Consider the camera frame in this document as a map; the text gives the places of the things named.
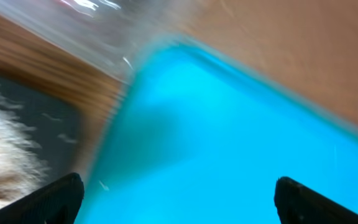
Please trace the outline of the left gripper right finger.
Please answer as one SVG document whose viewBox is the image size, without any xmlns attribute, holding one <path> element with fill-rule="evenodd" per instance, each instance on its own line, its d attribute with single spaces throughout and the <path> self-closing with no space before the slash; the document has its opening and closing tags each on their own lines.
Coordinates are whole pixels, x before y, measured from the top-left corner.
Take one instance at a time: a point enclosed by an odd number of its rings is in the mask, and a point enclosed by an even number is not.
<svg viewBox="0 0 358 224">
<path fill-rule="evenodd" d="M 289 177 L 277 180 L 274 204 L 281 224 L 358 224 L 358 214 Z"/>
</svg>

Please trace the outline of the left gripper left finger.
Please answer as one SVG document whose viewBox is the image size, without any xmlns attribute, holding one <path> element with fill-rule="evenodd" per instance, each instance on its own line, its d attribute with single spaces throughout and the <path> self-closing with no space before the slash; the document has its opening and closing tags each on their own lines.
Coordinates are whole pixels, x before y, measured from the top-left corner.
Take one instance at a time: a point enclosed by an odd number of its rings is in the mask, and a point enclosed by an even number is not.
<svg viewBox="0 0 358 224">
<path fill-rule="evenodd" d="M 73 172 L 0 209 L 0 224 L 74 224 L 84 194 Z"/>
</svg>

